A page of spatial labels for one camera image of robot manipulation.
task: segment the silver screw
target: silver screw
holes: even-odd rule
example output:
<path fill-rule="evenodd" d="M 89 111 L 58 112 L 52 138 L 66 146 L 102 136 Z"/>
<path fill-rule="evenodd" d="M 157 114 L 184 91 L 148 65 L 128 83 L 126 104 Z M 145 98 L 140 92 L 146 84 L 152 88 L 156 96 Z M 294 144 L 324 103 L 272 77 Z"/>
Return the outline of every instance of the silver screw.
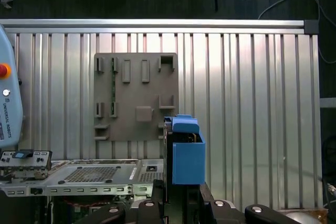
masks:
<path fill-rule="evenodd" d="M 5 96 L 5 97 L 7 97 L 7 96 L 9 96 L 9 94 L 10 94 L 10 90 L 9 89 L 4 89 L 3 91 L 2 91 L 2 94 Z"/>
<path fill-rule="evenodd" d="M 215 201 L 215 204 L 217 205 L 217 206 L 219 206 L 219 207 L 222 207 L 222 206 L 224 206 L 224 203 L 222 202 L 222 201 Z"/>
<path fill-rule="evenodd" d="M 118 209 L 117 209 L 116 207 L 112 207 L 112 208 L 110 209 L 110 212 L 118 212 Z"/>
<path fill-rule="evenodd" d="M 257 213 L 262 212 L 262 209 L 260 207 L 252 207 L 252 210 Z"/>

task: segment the metal vent grille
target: metal vent grille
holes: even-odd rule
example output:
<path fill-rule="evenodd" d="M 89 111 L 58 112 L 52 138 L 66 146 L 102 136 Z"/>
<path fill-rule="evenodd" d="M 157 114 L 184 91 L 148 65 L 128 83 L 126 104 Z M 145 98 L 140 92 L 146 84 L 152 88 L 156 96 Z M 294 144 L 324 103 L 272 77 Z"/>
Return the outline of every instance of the metal vent grille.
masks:
<path fill-rule="evenodd" d="M 65 178 L 67 182 L 103 182 L 116 173 L 114 167 L 85 167 L 77 169 Z"/>
<path fill-rule="evenodd" d="M 139 182 L 153 182 L 155 179 L 163 180 L 163 173 L 143 173 L 140 176 Z"/>

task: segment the red emergency stop button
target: red emergency stop button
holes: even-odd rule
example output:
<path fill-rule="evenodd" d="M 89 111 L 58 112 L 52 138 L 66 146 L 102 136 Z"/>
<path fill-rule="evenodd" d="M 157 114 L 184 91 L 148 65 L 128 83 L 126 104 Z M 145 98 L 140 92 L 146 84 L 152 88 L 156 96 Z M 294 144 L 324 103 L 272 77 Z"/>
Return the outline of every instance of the red emergency stop button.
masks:
<path fill-rule="evenodd" d="M 7 78 L 11 74 L 11 68 L 6 63 L 0 63 L 0 79 Z"/>

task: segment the control panel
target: control panel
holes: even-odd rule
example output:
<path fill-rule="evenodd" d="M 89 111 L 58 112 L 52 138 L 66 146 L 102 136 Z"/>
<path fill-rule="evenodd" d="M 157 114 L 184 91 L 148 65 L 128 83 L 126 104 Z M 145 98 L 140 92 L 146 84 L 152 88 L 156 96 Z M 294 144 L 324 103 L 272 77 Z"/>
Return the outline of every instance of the control panel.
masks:
<path fill-rule="evenodd" d="M 16 169 L 51 169 L 50 151 L 22 150 L 17 152 L 3 152 L 0 158 L 0 170 Z"/>
<path fill-rule="evenodd" d="M 0 25 L 0 148 L 18 143 L 23 109 L 13 48 Z"/>

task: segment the slotted aluminum wall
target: slotted aluminum wall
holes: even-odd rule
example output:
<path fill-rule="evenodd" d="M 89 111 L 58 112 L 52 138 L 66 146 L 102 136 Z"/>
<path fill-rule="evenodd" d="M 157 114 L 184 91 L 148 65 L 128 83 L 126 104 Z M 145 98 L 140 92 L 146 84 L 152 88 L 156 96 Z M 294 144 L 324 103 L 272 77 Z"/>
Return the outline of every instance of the slotted aluminum wall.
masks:
<path fill-rule="evenodd" d="M 0 20 L 24 106 L 19 148 L 54 159 L 159 158 L 160 141 L 93 140 L 96 52 L 176 52 L 180 113 L 198 118 L 215 198 L 322 204 L 317 36 L 301 21 Z"/>

